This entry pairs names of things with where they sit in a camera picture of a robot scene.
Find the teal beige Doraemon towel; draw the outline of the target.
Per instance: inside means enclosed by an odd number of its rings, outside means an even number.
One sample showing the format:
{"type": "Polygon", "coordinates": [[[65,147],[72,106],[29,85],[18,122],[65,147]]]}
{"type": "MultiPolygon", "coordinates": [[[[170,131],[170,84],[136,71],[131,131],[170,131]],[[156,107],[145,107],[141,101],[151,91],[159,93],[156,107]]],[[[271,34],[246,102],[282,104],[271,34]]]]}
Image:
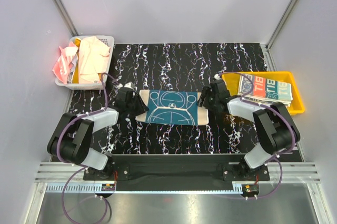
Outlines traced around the teal beige Doraemon towel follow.
{"type": "Polygon", "coordinates": [[[198,106],[200,92],[140,90],[148,111],[135,119],[144,123],[172,125],[207,125],[208,110],[198,106]]]}

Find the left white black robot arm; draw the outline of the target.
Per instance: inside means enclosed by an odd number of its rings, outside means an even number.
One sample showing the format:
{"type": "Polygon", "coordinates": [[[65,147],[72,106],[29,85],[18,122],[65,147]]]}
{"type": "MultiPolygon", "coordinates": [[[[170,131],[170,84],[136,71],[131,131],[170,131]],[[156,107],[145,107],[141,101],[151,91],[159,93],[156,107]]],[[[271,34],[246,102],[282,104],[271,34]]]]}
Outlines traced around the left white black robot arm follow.
{"type": "Polygon", "coordinates": [[[78,165],[88,175],[103,180],[127,175],[127,171],[120,171],[112,157],[91,147],[92,137],[97,131],[147,111],[140,94],[128,83],[117,91],[112,107],[105,103],[104,107],[90,113],[64,113],[49,140],[47,152],[61,162],[78,165]]]}

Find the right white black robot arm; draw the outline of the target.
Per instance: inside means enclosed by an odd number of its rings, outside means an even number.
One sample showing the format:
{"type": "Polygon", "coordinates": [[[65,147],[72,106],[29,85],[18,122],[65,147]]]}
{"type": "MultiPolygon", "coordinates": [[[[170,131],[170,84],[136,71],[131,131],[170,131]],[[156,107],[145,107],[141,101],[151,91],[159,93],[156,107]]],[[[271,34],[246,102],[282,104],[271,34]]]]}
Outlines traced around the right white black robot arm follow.
{"type": "Polygon", "coordinates": [[[197,104],[212,112],[241,117],[255,125],[259,142],[238,164],[224,168],[226,177],[253,180],[263,173],[264,166],[290,152],[300,140],[300,133],[283,103],[268,106],[250,101],[245,95],[232,96],[223,80],[205,86],[197,104]]]}

